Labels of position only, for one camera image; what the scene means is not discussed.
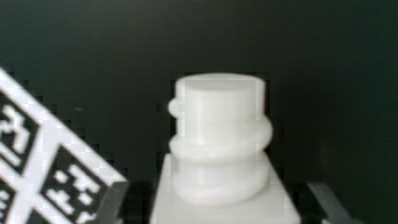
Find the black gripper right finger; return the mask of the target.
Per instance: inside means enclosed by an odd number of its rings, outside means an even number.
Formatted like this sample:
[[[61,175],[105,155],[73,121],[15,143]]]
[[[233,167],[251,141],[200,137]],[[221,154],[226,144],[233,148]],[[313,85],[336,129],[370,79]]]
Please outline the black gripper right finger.
[[[294,187],[294,203],[303,224],[367,224],[349,213],[335,191],[324,182]]]

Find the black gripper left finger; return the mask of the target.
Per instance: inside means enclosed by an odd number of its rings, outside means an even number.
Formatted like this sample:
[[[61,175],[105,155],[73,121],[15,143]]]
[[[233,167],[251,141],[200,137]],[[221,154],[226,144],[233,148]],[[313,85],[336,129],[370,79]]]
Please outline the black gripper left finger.
[[[155,187],[153,181],[114,183],[89,224],[150,224]]]

